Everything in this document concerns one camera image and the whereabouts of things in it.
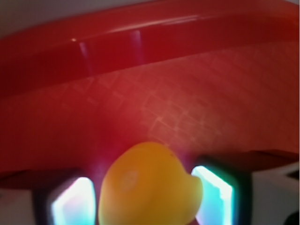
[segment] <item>plastic toy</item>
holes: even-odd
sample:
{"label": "plastic toy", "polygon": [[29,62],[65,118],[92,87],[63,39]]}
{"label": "plastic toy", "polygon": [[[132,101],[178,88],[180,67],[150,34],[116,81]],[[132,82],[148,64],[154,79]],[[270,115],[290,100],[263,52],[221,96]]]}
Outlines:
{"label": "plastic toy", "polygon": [[121,155],[101,188],[100,224],[188,224],[200,207],[202,182],[167,147],[144,142]]}

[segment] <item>red plastic surface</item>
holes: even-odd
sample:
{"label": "red plastic surface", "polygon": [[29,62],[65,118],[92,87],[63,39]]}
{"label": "red plastic surface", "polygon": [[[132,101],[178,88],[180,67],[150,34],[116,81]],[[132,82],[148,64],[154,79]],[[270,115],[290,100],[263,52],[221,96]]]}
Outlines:
{"label": "red plastic surface", "polygon": [[163,0],[2,39],[0,171],[80,166],[99,190],[142,141],[187,170],[212,151],[299,152],[298,33],[284,1]]}

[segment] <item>glowing light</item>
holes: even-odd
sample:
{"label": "glowing light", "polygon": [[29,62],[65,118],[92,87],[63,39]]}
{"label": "glowing light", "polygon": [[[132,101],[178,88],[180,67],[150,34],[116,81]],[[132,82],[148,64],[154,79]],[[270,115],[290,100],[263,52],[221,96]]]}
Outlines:
{"label": "glowing light", "polygon": [[90,179],[80,177],[51,205],[55,225],[94,225],[96,200]]}
{"label": "glowing light", "polygon": [[233,224],[233,187],[204,166],[197,166],[193,176],[202,180],[203,199],[196,215],[199,224]]}

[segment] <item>textured red surface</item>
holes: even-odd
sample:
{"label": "textured red surface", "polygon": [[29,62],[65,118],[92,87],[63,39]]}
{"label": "textured red surface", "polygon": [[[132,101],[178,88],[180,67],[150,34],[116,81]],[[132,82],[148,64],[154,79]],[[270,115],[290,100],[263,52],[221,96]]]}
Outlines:
{"label": "textured red surface", "polygon": [[[178,17],[182,1],[173,2],[170,14]],[[193,12],[193,2],[183,10],[185,16]],[[268,1],[253,1],[256,4],[251,7],[239,4],[230,10],[235,1],[229,1],[228,7],[222,5],[224,10],[213,11],[205,1],[197,2],[204,2],[204,9],[219,15],[220,27],[236,21],[236,12],[240,16],[245,13],[248,16],[243,18],[252,21],[247,25],[253,25],[248,27],[249,36],[230,38],[240,33],[242,25],[236,27],[235,23],[230,32],[218,36],[224,40],[201,39],[202,30],[191,29],[205,22],[197,19],[196,23],[166,26],[170,39],[161,37],[153,42],[153,35],[164,28],[161,25],[87,38],[86,33],[93,31],[88,25],[81,33],[85,40],[73,43],[68,38],[76,38],[72,21],[79,21],[74,18],[0,40],[1,49],[8,52],[7,45],[20,44],[22,37],[33,39],[28,43],[32,50],[14,45],[7,58],[5,54],[0,58],[0,171],[79,166],[99,190],[111,163],[143,141],[169,146],[187,170],[195,156],[215,151],[276,148],[299,152],[299,25],[289,26],[292,19],[285,20],[294,8],[282,2],[268,8]],[[170,1],[162,1],[149,6],[166,9],[168,4]],[[195,8],[196,13],[205,15],[204,9]],[[262,8],[281,17],[260,14]],[[128,9],[138,11],[139,7],[104,12],[104,18]],[[255,9],[257,14],[249,13]],[[221,12],[230,15],[232,11],[235,17],[222,23]],[[102,16],[81,17],[79,27]],[[63,32],[66,24],[72,29]],[[209,25],[201,28],[209,31]],[[274,28],[273,37],[270,28],[262,33],[266,25]],[[46,31],[51,33],[54,28],[63,32],[62,36],[43,39]],[[118,42],[132,34],[138,38],[137,31],[142,34],[142,47]],[[211,32],[216,34],[215,27]],[[109,44],[104,52],[103,40]],[[116,49],[111,46],[114,43],[118,43]]]}
{"label": "textured red surface", "polygon": [[106,169],[146,140],[180,157],[297,152],[298,48],[295,42],[235,47],[3,98],[0,169]]}

